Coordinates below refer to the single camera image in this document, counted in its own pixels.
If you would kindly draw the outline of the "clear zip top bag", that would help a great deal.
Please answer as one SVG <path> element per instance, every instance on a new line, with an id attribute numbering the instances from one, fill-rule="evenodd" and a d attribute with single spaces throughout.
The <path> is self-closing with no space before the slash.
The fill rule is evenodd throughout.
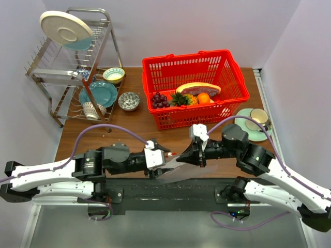
<path id="1" fill-rule="evenodd" d="M 217 165 L 199 167 L 188 163 L 177 162 L 177 158 L 178 156 L 170 156 L 170 158 L 166 159 L 166 164 L 159 168 L 162 174 L 157 176 L 156 179 L 160 183 L 178 182 L 200 177 L 205 174 L 214 173 L 218 168 Z"/>

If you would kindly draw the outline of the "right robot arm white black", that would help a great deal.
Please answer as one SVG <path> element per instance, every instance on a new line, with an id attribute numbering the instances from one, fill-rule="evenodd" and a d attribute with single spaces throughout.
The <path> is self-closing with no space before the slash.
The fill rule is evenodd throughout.
<path id="1" fill-rule="evenodd" d="M 310 228 L 330 231 L 330 190 L 321 187 L 282 163 L 272 152 L 253 144 L 248 133 L 236 124 L 222 130 L 222 139 L 210 139 L 204 125 L 190 129 L 192 142 L 177 162 L 205 167 L 207 160 L 235 158 L 236 166 L 247 174 L 271 182 L 270 188 L 252 179 L 237 177 L 233 185 L 219 192 L 220 197 L 242 202 L 261 202 L 277 206 L 301 218 Z"/>

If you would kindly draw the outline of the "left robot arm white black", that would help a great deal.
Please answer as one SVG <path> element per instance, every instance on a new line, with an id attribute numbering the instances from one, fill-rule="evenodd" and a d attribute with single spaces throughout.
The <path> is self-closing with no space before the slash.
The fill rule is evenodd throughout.
<path id="1" fill-rule="evenodd" d="M 166 164 L 168 152 L 152 139 L 141 152 L 130 152 L 127 145 L 115 143 L 48 164 L 25 166 L 9 161 L 1 198 L 9 203 L 25 203 L 40 197 L 62 196 L 109 203 L 106 174 L 150 174 Z"/>

